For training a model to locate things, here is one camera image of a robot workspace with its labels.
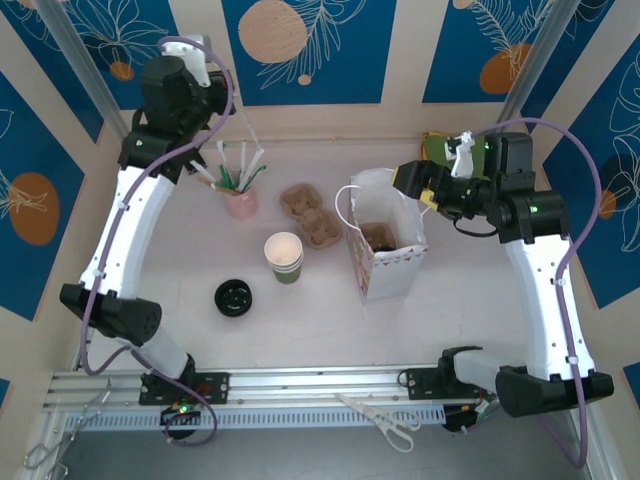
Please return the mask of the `brown pulp cup carrier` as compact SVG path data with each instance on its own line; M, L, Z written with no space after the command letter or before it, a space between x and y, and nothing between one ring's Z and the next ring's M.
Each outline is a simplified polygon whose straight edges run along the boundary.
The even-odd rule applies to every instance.
M360 228L365 240L371 247L372 251L373 247L380 243L395 245L397 249L393 231L387 223L370 222L362 224Z
M280 194L284 213L297 222L297 228L307 245L326 249L343 236L341 222L335 213L324 208L320 193L310 184L294 185Z

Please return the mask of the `white paper takeout bag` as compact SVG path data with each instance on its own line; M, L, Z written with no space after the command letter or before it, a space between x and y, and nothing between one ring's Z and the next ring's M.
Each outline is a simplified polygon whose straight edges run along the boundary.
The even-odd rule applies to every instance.
M428 245L419 202L392 186L394 171L374 168L353 175L334 197L334 209L346 226L356 281L364 301L405 295L421 269ZM360 226L387 223L397 249L374 253Z

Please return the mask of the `stack of green paper cups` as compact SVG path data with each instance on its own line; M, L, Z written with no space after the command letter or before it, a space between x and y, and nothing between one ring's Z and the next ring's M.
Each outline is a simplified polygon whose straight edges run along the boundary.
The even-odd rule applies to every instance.
M290 232L273 234L264 245L264 254L276 279L283 284L298 280L304 258L301 239Z

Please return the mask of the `green paper napkin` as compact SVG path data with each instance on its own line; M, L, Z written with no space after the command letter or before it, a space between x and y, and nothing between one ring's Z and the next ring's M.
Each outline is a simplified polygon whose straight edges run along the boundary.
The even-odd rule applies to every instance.
M453 166L452 161L448 161L446 159L445 154L445 145L443 150L430 150L426 152L426 159L429 161L433 161L439 165L446 166L451 168ZM475 138L475 144L471 149L472 157L473 157L473 177L474 178L484 178L484 158L485 158L485 137L479 136Z

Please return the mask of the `brown wooden stirrer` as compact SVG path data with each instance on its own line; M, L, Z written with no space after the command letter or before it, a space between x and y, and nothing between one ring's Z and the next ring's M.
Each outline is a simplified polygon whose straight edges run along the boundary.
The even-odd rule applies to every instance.
M210 181L209 179L205 178L204 176L202 176L200 174L198 174L196 176L196 178L200 183L203 183L207 187L210 187L213 191L216 191L216 192L219 192L219 193L223 193L223 194L228 194L229 192L233 193L233 191L229 191L228 189L226 189L224 187L216 186L215 182Z

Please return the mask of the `pink straw holder cup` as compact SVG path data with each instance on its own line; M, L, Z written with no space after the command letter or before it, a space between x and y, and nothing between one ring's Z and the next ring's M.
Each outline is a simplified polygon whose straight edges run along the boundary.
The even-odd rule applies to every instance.
M241 194L224 194L224 202L227 213L237 220L249 219L258 210L258 199L253 187Z

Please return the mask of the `black controller board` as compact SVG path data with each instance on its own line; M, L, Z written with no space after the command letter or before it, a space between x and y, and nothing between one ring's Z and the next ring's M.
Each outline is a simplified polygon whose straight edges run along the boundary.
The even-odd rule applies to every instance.
M445 406L444 428L452 433L468 433L488 420L498 407L496 402Z
M162 427L198 425L200 419L201 409L189 404L174 404L160 412Z

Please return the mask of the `aluminium frame post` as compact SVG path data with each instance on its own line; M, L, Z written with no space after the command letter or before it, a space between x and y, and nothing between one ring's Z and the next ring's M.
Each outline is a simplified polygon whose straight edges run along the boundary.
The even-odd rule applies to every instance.
M553 2L549 16L542 24L525 63L505 99L495 130L504 130L505 127L501 124L507 125L508 121L517 120L520 117L524 103L547 65L580 1L555 0Z
M107 84L63 7L57 0L33 0L36 10L74 74L118 141L128 127Z

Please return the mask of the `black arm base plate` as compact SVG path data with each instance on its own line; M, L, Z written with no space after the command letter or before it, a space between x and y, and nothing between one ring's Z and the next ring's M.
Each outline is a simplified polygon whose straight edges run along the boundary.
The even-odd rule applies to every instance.
M491 401L494 394L455 377L442 373L438 368L408 368L399 372L397 383L408 391L410 400L463 400L478 403Z
M186 385L195 393L203 397L208 403L218 405L227 402L230 374L223 373L194 373L180 378L179 382ZM194 404L197 400L182 388L154 374L142 374L142 385L139 394L139 404L143 406L169 406L174 403L186 402Z

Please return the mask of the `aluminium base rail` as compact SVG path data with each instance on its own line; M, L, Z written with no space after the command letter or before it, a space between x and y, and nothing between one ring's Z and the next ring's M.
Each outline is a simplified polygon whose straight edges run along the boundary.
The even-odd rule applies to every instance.
M331 407L340 402L336 393L349 396L372 405L418 406L420 404L462 405L477 404L463 400L410 400L408 391L401 387L397 375L408 368L435 368L433 365L383 365L351 367L301 367L263 369L222 369L204 373L229 373L227 402L212 406L215 409L231 408L287 408ZM79 411L97 396L111 380L112 391L105 408L120 410L160 409L167 406L140 405L142 385L139 371L108 371L101 376L90 377L81 371L57 372L48 387L43 409Z

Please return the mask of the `white handled scissors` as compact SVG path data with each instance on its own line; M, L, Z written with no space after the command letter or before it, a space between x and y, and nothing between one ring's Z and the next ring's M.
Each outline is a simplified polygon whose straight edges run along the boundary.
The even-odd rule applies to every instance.
M400 453L409 453L414 448L412 432L420 429L420 417L409 410L388 410L365 404L351 397L336 393L336 399L370 420L381 432L388 444Z

